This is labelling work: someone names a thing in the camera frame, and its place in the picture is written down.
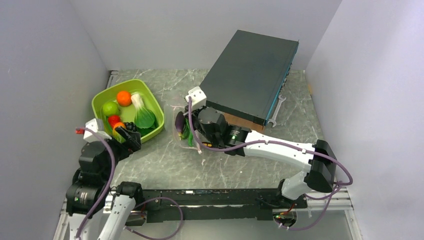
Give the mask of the white green toy bok choy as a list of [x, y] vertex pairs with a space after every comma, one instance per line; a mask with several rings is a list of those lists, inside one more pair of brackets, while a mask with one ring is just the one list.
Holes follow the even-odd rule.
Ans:
[[145, 106], [141, 95], [139, 93], [132, 94], [131, 102], [136, 110], [134, 124], [140, 129], [152, 128], [155, 124], [156, 116]]

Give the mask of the purple toy eggplant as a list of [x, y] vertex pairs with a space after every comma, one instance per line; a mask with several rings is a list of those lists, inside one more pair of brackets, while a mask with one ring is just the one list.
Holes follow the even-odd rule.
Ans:
[[185, 123], [186, 123], [185, 116], [182, 111], [179, 111], [175, 117], [175, 122], [174, 122], [174, 126], [178, 133], [179, 138], [180, 138], [180, 133], [182, 132], [183, 127], [185, 126]]

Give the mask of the clear pink zip top bag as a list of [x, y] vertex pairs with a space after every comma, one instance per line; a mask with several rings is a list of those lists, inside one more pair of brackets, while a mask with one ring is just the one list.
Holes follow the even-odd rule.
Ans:
[[183, 149], [196, 150], [202, 153], [200, 145], [194, 140], [190, 130], [187, 110], [184, 106], [166, 104], [164, 107], [164, 127], [171, 134], [172, 140]]

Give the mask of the green toy cucumber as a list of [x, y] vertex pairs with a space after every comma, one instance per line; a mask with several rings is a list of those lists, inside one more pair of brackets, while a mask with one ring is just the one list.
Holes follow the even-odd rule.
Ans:
[[181, 140], [186, 140], [190, 135], [190, 127], [185, 125], [182, 132], [179, 134]]

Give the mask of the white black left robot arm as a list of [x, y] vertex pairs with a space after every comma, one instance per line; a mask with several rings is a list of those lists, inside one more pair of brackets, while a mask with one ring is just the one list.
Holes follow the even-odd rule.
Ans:
[[139, 183], [122, 183], [117, 187], [118, 200], [124, 205], [118, 207], [100, 229], [100, 220], [111, 182], [119, 161], [141, 149], [141, 134], [123, 127], [117, 128], [123, 142], [111, 137], [97, 127], [76, 129], [83, 134], [86, 144], [78, 159], [79, 169], [75, 172], [66, 197], [66, 213], [70, 217], [70, 239], [72, 240], [115, 240], [119, 229], [125, 224], [124, 217], [130, 209], [137, 210], [144, 203]]

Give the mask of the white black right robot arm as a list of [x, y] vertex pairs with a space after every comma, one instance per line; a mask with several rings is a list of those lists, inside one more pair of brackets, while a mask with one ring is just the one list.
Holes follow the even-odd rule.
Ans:
[[192, 133], [198, 131], [208, 140], [208, 144], [201, 144], [207, 150], [231, 156], [261, 157], [299, 168], [297, 174], [280, 182], [275, 200], [282, 208], [311, 191], [332, 193], [337, 185], [336, 157], [324, 140], [312, 144], [270, 137], [230, 125], [221, 113], [210, 107], [188, 111], [185, 119]]

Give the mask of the black toy grapes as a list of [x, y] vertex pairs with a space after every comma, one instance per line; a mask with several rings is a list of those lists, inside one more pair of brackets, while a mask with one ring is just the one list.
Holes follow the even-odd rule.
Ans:
[[124, 122], [124, 126], [128, 131], [137, 132], [138, 128], [134, 122]]

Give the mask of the orange black screwdriver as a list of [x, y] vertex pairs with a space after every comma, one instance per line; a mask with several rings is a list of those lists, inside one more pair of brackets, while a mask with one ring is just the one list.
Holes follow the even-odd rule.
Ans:
[[206, 147], [209, 147], [209, 148], [213, 148], [214, 147], [213, 144], [211, 144], [210, 142], [202, 142], [202, 144], [204, 146], [206, 146]]

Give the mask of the brown wooden board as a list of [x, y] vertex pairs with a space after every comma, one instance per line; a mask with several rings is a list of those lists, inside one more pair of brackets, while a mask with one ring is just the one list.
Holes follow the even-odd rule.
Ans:
[[259, 133], [263, 133], [264, 132], [264, 127], [260, 124], [254, 123], [250, 120], [246, 120], [244, 118], [240, 118], [228, 113], [223, 113], [225, 120], [228, 122], [229, 125], [235, 125], [235, 126], [240, 126], [240, 127], [244, 127], [244, 128], [248, 128], [250, 130], [253, 131], [257, 131]]

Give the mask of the orange green toy mango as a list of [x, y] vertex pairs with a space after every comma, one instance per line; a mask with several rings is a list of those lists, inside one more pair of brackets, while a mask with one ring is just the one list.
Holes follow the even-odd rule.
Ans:
[[112, 131], [112, 135], [115, 139], [121, 139], [122, 136], [120, 135], [119, 132], [117, 132], [117, 129], [124, 129], [126, 130], [126, 126], [123, 122], [117, 122], [114, 126], [113, 126], [113, 131]]

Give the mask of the red toy pepper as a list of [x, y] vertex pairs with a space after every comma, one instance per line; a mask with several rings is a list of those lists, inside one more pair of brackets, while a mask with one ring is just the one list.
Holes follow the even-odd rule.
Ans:
[[111, 126], [111, 128], [113, 129], [114, 128], [114, 126], [117, 124], [117, 123], [119, 123], [119, 122], [121, 122], [121, 118], [120, 118], [120, 116], [119, 115], [111, 115], [111, 116], [109, 116], [108, 118], [107, 118], [107, 121], [108, 121], [108, 123], [109, 123], [109, 125]]

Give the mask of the lime green plastic basket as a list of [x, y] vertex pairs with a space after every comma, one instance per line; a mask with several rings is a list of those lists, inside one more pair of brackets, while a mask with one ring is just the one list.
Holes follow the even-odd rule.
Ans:
[[145, 143], [158, 135], [164, 128], [164, 112], [148, 86], [140, 79], [130, 79], [109, 87], [97, 95], [91, 101], [94, 116], [101, 119], [104, 124], [104, 131], [109, 135], [113, 134], [113, 128], [108, 123], [108, 118], [103, 114], [102, 106], [108, 102], [116, 102], [116, 95], [121, 91], [131, 94], [140, 94], [147, 109], [155, 115], [154, 128], [149, 133], [141, 135], [141, 142]]

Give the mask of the green toy apple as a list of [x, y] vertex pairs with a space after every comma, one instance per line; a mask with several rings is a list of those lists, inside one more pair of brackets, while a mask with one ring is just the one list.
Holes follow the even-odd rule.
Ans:
[[120, 114], [119, 105], [114, 101], [108, 101], [102, 105], [101, 112], [106, 117], [119, 115]]

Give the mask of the orange toy fruit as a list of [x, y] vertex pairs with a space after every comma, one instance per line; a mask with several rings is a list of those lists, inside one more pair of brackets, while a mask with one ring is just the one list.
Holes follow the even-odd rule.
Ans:
[[116, 102], [121, 107], [128, 107], [132, 104], [132, 94], [129, 91], [120, 91], [116, 94]]

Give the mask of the dark rack server box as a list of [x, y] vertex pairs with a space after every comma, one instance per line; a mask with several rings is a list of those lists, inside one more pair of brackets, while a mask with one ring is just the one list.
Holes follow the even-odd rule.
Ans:
[[199, 87], [206, 106], [265, 126], [299, 42], [237, 30]]

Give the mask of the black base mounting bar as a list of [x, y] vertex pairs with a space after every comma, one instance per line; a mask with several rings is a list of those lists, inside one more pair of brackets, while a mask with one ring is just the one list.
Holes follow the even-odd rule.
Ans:
[[145, 189], [135, 210], [146, 212], [148, 223], [189, 220], [256, 219], [271, 221], [279, 212], [305, 209], [301, 195], [284, 199], [276, 188]]

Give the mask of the silver open end wrench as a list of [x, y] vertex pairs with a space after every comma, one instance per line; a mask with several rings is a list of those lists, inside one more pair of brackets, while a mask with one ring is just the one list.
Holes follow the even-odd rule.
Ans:
[[280, 94], [280, 95], [278, 96], [278, 102], [277, 102], [277, 104], [276, 104], [275, 110], [274, 110], [274, 112], [273, 112], [272, 117], [271, 117], [270, 119], [268, 119], [268, 121], [267, 121], [267, 125], [271, 125], [271, 127], [272, 127], [272, 128], [274, 128], [274, 127], [276, 126], [276, 124], [277, 124], [276, 120], [277, 120], [277, 116], [278, 116], [278, 114], [279, 114], [279, 111], [280, 111], [281, 105], [283, 104], [283, 102], [284, 102], [286, 99], [287, 99], [287, 98], [286, 98], [286, 97], [284, 97], [282, 94]]

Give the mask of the aluminium frame rail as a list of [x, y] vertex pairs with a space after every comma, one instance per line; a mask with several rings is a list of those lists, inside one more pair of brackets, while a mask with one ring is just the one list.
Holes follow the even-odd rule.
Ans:
[[[274, 215], [273, 220], [282, 226], [294, 229], [298, 211], [307, 211], [310, 217], [312, 216], [313, 211], [319, 211], [320, 217], [323, 217], [326, 211], [345, 211], [348, 216], [353, 214], [354, 208], [346, 188], [341, 188], [335, 193], [329, 194], [312, 191], [304, 196], [307, 203], [306, 208], [300, 208], [294, 212], [280, 211]], [[135, 203], [134, 209], [130, 211], [127, 217], [126, 223], [129, 226], [138, 226], [141, 225], [142, 222], [147, 223], [146, 212], [135, 209], [136, 205], [141, 201], [142, 200]]]

